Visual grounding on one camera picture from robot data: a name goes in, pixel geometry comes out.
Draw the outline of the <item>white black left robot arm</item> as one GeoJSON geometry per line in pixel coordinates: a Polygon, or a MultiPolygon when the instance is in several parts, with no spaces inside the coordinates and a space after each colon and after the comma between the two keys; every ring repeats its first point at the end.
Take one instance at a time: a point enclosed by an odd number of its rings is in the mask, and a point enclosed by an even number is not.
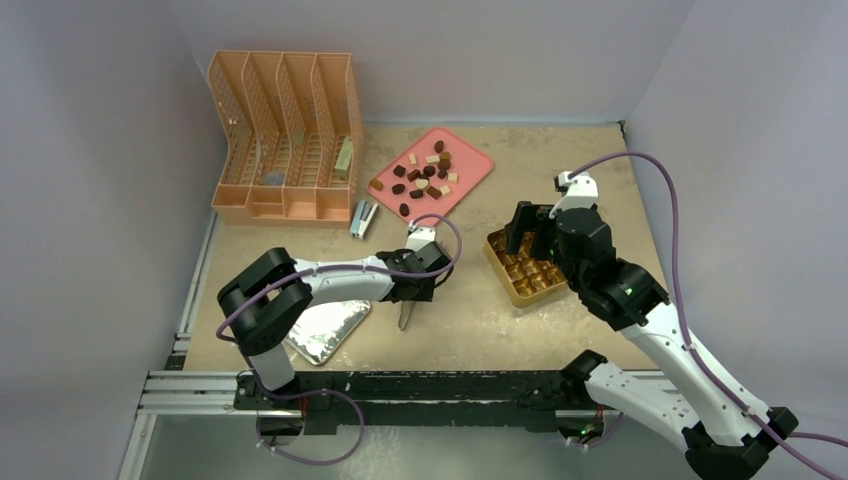
{"type": "Polygon", "coordinates": [[[309,308],[345,301],[430,302],[437,278],[454,264],[435,241],[337,263],[296,259],[275,247],[218,292],[225,320],[217,336],[237,345],[261,381],[260,397],[284,409],[297,399],[298,382],[282,342],[309,308]]]}

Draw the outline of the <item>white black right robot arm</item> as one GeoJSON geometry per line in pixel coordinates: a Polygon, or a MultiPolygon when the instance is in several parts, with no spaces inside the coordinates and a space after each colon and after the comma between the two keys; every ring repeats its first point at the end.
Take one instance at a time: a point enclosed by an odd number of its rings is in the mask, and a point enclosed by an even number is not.
{"type": "Polygon", "coordinates": [[[676,389],[652,387],[586,350],[562,371],[561,392],[576,407],[591,401],[619,410],[683,452],[701,479],[750,479],[797,427],[786,407],[746,390],[681,326],[668,293],[643,267],[618,257],[595,206],[555,210],[520,201],[504,227],[509,254],[532,233],[531,258],[551,261],[587,310],[645,353],[676,389]]]}

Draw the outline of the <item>gold chocolate box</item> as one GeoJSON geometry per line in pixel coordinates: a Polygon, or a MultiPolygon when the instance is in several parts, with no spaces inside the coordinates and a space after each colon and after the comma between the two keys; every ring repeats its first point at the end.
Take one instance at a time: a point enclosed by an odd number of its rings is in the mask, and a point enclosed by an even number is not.
{"type": "Polygon", "coordinates": [[[503,230],[489,233],[484,254],[513,306],[525,308],[567,289],[564,277],[550,261],[530,257],[534,234],[525,233],[518,253],[506,252],[503,230]]]}

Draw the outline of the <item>pink tongs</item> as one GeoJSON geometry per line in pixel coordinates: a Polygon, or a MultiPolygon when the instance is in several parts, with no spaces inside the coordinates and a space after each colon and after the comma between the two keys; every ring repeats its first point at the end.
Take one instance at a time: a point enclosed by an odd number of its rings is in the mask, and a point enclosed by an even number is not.
{"type": "Polygon", "coordinates": [[[417,303],[415,301],[403,301],[398,317],[397,327],[399,331],[405,331],[408,327],[417,303]]]}

